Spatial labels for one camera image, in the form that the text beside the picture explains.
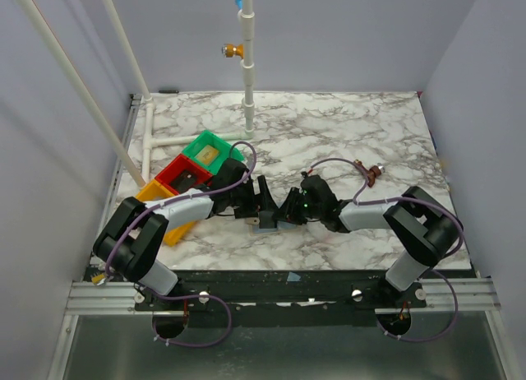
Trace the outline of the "dark credit card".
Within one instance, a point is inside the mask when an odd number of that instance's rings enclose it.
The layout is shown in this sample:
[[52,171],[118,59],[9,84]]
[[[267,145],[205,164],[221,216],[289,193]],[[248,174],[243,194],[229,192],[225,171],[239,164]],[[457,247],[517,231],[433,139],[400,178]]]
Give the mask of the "dark credit card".
[[273,211],[260,211],[259,212],[259,227],[261,229],[276,229],[277,221],[274,218]]

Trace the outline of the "beige card holder wallet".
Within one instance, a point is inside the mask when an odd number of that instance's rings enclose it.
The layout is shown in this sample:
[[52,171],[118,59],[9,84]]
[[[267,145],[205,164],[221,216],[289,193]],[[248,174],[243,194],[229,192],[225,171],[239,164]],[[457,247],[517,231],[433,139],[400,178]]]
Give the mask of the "beige card holder wallet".
[[299,229],[299,225],[275,220],[271,211],[261,211],[256,217],[245,219],[252,234],[276,234]]

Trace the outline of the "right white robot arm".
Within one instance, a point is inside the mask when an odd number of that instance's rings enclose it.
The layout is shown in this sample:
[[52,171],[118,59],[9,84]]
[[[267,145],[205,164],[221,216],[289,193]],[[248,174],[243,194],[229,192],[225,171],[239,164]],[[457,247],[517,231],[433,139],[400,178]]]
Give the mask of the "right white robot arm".
[[445,258],[455,243],[461,246],[464,237],[456,216],[420,187],[410,187],[400,197],[358,202],[338,199],[318,175],[307,175],[299,188],[291,188],[273,218],[294,225],[318,220],[335,233],[392,230],[404,251],[378,287],[379,300],[390,308],[405,301],[408,288]]

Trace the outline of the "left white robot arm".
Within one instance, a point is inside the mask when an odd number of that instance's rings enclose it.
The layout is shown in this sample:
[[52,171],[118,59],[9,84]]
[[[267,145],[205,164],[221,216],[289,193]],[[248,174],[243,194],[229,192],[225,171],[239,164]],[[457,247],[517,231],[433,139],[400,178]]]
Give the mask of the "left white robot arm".
[[148,202],[126,198],[99,233],[93,254],[112,274],[153,290],[161,308],[175,309],[182,302],[178,276],[157,260],[164,236],[228,207],[256,211],[256,197],[249,193],[252,171],[240,160],[228,158],[208,183],[175,197]]

